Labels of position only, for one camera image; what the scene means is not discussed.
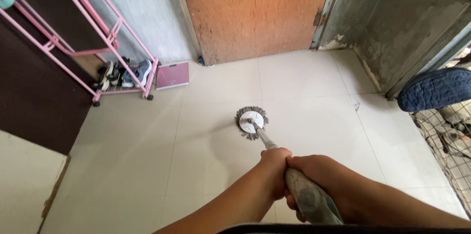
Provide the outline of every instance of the hand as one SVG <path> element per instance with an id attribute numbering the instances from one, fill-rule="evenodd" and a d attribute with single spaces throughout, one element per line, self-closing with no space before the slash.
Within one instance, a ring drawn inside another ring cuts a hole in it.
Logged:
<path id="1" fill-rule="evenodd" d="M 271 191 L 273 200 L 283 198 L 286 189 L 285 170 L 286 158 L 292 156 L 292 152 L 286 148 L 264 150 L 260 153 L 262 158 L 257 164 L 262 176 L 266 179 L 268 189 Z"/>
<path id="2" fill-rule="evenodd" d="M 332 197 L 338 209 L 342 212 L 342 207 L 338 206 L 335 197 L 342 196 L 339 186 L 342 183 L 342 178 L 345 178 L 345 174 L 350 171 L 347 167 L 323 155 L 288 157 L 286 162 L 289 167 L 302 171 L 306 177 L 321 186 Z M 296 210 L 296 217 L 301 222 L 305 222 L 306 219 L 299 212 L 299 208 L 288 189 L 285 190 L 285 197 L 288 207 Z"/>

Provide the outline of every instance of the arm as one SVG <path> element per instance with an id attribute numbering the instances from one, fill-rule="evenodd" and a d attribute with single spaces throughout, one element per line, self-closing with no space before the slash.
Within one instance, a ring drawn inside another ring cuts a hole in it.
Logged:
<path id="1" fill-rule="evenodd" d="M 260 162 L 218 197 L 155 233 L 208 234 L 239 223 L 259 222 L 274 200 L 283 196 L 288 156 L 291 151 L 285 148 L 262 151 Z"/>
<path id="2" fill-rule="evenodd" d="M 318 183 L 333 199 L 345 223 L 400 227 L 471 228 L 471 222 L 370 180 L 337 161 L 321 155 L 287 158 Z M 289 193 L 288 206 L 296 209 Z"/>

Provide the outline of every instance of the mop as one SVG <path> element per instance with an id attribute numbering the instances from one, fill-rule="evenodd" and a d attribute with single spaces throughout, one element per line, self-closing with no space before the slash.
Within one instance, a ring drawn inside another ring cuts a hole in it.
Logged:
<path id="1" fill-rule="evenodd" d="M 268 123 L 266 112 L 260 107 L 249 106 L 237 111 L 235 122 L 249 140 L 260 138 L 267 150 L 278 148 L 265 133 L 264 125 Z M 287 168 L 285 182 L 303 217 L 311 224 L 343 224 L 340 213 L 332 198 L 315 182 L 306 177 L 302 171 Z"/>

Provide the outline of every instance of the door hinge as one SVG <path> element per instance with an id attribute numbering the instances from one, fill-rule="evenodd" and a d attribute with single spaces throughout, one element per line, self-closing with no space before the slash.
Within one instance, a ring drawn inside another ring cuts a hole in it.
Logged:
<path id="1" fill-rule="evenodd" d="M 312 25 L 313 26 L 319 25 L 319 20 L 321 20 L 321 13 L 320 12 L 315 14 L 314 23 Z"/>

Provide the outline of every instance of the blue cushion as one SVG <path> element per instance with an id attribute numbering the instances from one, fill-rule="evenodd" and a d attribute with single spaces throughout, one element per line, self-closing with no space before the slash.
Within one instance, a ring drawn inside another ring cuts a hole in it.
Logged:
<path id="1" fill-rule="evenodd" d="M 403 111 L 417 112 L 468 99 L 471 99 L 471 71 L 443 68 L 409 81 L 399 93 L 397 103 Z"/>

